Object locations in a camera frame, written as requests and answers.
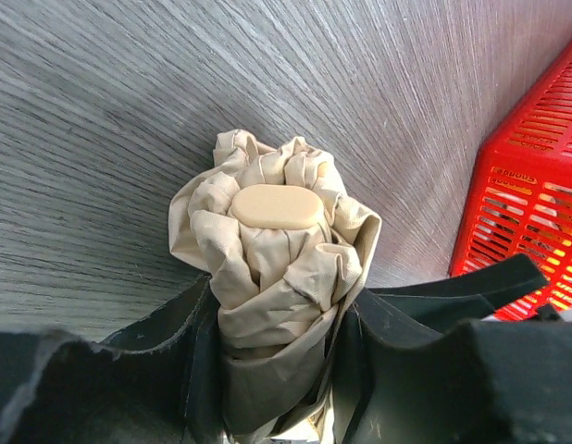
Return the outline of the beige folding umbrella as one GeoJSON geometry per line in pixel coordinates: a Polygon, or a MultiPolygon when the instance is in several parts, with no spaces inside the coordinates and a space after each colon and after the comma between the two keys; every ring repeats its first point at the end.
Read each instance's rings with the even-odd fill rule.
{"type": "Polygon", "coordinates": [[[210,276],[225,427],[236,443],[258,443],[328,404],[335,341],[382,221],[302,137],[275,148],[234,129],[213,157],[172,198],[168,246],[210,276]]]}

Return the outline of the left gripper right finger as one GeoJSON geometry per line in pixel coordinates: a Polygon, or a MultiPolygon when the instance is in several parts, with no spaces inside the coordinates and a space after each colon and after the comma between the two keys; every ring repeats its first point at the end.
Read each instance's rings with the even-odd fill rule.
{"type": "Polygon", "coordinates": [[[334,365],[339,443],[572,443],[572,322],[498,308],[544,286],[523,254],[461,277],[362,290],[334,365]]]}

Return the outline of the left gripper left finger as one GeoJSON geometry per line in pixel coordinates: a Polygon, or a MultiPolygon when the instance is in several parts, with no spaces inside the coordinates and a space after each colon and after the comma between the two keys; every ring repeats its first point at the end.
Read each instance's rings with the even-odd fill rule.
{"type": "Polygon", "coordinates": [[[218,303],[207,276],[94,342],[0,329],[0,443],[219,443],[218,303]]]}

